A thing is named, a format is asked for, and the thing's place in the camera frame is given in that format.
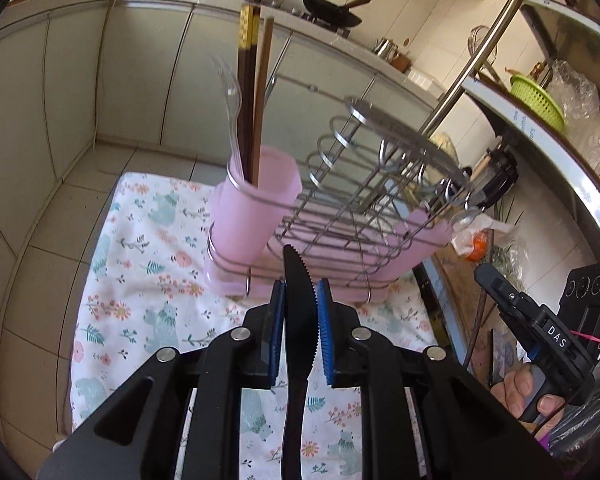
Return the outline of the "person's right hand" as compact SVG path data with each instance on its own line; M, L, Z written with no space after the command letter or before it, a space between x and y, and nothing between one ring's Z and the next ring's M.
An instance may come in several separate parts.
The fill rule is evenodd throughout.
M524 412L524 401L532 395L534 378L529 363L507 373L501 382L491 388L491 394L510 414L519 418ZM536 404L536 409L543 417L548 417L556 408L564 404L565 399L554 394L546 394Z

